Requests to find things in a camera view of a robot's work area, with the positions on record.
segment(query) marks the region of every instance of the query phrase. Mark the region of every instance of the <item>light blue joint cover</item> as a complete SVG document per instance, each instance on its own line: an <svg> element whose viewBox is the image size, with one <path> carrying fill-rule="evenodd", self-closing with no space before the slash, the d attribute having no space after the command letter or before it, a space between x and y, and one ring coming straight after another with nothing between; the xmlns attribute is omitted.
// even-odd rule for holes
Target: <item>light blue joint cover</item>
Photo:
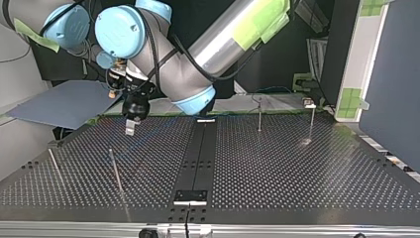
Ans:
<svg viewBox="0 0 420 238"><path fill-rule="evenodd" d="M163 17L169 23L172 18L172 8L169 7L169 5L156 0L137 0L136 7L154 12Z"/></svg>
<svg viewBox="0 0 420 238"><path fill-rule="evenodd" d="M112 7L96 19L95 35L102 49L114 58L135 57L146 42L145 24L136 10Z"/></svg>
<svg viewBox="0 0 420 238"><path fill-rule="evenodd" d="M96 56L96 62L104 69L111 68L116 60L117 59L115 57L109 55L105 51L100 52L98 56Z"/></svg>
<svg viewBox="0 0 420 238"><path fill-rule="evenodd" d="M46 25L52 18L64 11L71 4L65 4L55 9L46 19ZM43 37L57 42L64 49L79 46L89 34L89 13L81 6L76 6L52 24Z"/></svg>
<svg viewBox="0 0 420 238"><path fill-rule="evenodd" d="M173 102L173 104L179 107L185 114L192 116L203 110L215 95L216 90L212 85L195 96L182 101Z"/></svg>

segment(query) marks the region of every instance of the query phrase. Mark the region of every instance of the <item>gray panel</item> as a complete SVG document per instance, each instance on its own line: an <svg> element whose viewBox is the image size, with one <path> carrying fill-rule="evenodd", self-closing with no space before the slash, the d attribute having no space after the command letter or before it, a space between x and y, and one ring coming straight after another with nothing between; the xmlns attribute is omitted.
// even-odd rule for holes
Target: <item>gray panel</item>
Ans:
<svg viewBox="0 0 420 238"><path fill-rule="evenodd" d="M420 1L390 3L361 129L420 172Z"/></svg>
<svg viewBox="0 0 420 238"><path fill-rule="evenodd" d="M310 118L265 115L258 132L258 116L220 117L213 181L196 179L213 182L201 221L420 225L419 183L329 115Z"/></svg>
<svg viewBox="0 0 420 238"><path fill-rule="evenodd" d="M41 158L0 183L0 219L167 222L194 127L191 118L150 118L129 137L124 118L102 119L54 151L59 171Z"/></svg>
<svg viewBox="0 0 420 238"><path fill-rule="evenodd" d="M11 117L47 125L78 129L87 120L104 113L115 99L97 81L68 81L7 112Z"/></svg>

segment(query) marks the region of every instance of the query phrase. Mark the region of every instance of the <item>white wall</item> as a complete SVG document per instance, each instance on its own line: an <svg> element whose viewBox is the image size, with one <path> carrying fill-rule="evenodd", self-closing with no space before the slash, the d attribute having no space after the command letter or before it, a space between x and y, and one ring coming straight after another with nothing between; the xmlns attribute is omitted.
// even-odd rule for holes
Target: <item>white wall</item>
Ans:
<svg viewBox="0 0 420 238"><path fill-rule="evenodd" d="M53 140L52 127L3 115L18 103L48 90L32 51L22 59L1 62L18 58L27 50L28 44L0 25L0 179L41 154Z"/></svg>

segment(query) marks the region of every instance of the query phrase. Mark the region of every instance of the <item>metal rod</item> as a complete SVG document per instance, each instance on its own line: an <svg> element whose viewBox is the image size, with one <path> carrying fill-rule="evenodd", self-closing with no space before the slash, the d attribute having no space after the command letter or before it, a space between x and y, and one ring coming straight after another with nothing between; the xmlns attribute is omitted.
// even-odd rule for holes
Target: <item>metal rod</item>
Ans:
<svg viewBox="0 0 420 238"><path fill-rule="evenodd" d="M259 111L260 111L260 118L259 118L259 132L261 132L263 130L262 125L263 125L263 111L262 111L262 104L260 103L259 106Z"/></svg>
<svg viewBox="0 0 420 238"><path fill-rule="evenodd" d="M53 154L53 150L51 148L49 148L49 153L50 153L50 157L52 158L53 167L56 170L59 170L58 164L56 163L56 160L55 160L55 155Z"/></svg>
<svg viewBox="0 0 420 238"><path fill-rule="evenodd" d="M315 109L316 109L316 108L313 108L313 109L312 109L311 128L314 126L314 120L315 120Z"/></svg>
<svg viewBox="0 0 420 238"><path fill-rule="evenodd" d="M124 192L123 191L123 186L122 186L121 180L120 180L120 173L118 172L117 162L115 161L115 158L114 158L114 151L112 149L109 149L109 157L112 160L112 165L114 167L114 173L115 173L115 178L117 179L118 188L120 188L121 192Z"/></svg>

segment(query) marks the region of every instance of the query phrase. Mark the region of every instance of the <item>perforated metal table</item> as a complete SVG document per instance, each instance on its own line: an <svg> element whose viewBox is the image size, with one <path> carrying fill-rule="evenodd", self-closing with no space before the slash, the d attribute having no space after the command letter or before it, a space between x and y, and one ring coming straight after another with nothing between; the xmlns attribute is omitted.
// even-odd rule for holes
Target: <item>perforated metal table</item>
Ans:
<svg viewBox="0 0 420 238"><path fill-rule="evenodd" d="M329 115L313 127L307 114L264 115L261 132L258 120L155 117L128 137L123 118L101 119L53 150L59 170L46 152L0 182L0 237L31 222L420 227L420 184ZM175 206L180 190L207 191L207 205Z"/></svg>

